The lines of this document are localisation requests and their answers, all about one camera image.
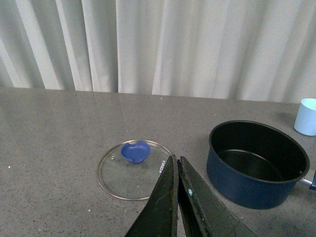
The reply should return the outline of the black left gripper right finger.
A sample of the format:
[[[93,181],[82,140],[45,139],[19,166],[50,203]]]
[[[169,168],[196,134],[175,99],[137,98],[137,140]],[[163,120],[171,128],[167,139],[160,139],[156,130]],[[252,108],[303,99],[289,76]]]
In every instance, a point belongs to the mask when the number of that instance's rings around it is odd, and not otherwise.
[[[178,160],[178,203],[188,237],[253,237],[255,234],[216,195],[185,157]]]

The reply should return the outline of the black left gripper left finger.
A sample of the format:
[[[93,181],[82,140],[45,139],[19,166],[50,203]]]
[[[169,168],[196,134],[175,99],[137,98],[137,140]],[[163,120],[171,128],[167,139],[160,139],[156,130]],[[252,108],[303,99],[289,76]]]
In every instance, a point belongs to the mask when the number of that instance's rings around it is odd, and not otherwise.
[[[126,233],[127,237],[175,237],[178,220],[177,159],[170,156],[147,204]]]

